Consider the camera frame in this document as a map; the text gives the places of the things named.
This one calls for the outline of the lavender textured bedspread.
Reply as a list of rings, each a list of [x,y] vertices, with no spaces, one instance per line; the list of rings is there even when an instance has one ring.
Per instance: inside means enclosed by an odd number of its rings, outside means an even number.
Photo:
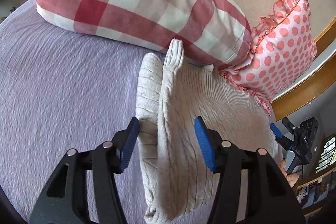
[[[49,24],[34,0],[1,24],[1,187],[24,220],[68,149],[93,149],[136,117],[148,53],[154,52]],[[130,166],[116,178],[129,223],[147,223],[138,143],[139,137]],[[205,223],[212,201],[197,217],[169,223]]]

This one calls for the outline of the beige cable-knit sweater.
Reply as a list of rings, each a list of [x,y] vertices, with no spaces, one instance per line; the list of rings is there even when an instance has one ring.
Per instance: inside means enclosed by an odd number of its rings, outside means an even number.
[[[263,147],[276,162],[282,157],[269,127],[271,118],[256,100],[234,88],[213,66],[189,64],[177,39],[164,61],[154,53],[144,56],[135,114],[147,223],[197,217],[198,209],[215,196],[219,175],[205,165],[194,130],[196,117],[241,149]]]

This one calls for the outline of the wooden white headboard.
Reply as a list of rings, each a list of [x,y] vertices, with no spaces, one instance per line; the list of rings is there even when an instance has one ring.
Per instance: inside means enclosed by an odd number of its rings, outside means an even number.
[[[277,121],[308,105],[335,82],[335,20],[316,37],[311,67],[272,103]]]

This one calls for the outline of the pink polka dot pillow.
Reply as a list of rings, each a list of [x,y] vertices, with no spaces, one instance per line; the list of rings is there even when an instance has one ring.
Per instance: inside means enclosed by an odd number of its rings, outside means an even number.
[[[309,0],[278,0],[251,31],[246,59],[222,75],[246,91],[268,113],[274,97],[312,65],[317,46],[311,37]]]

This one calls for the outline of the red white checked pillow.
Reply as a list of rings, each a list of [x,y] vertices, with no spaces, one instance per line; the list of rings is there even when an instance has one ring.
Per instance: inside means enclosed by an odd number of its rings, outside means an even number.
[[[166,52],[183,42],[193,62],[234,67],[248,55],[251,32],[233,0],[35,0],[37,12],[66,30]]]

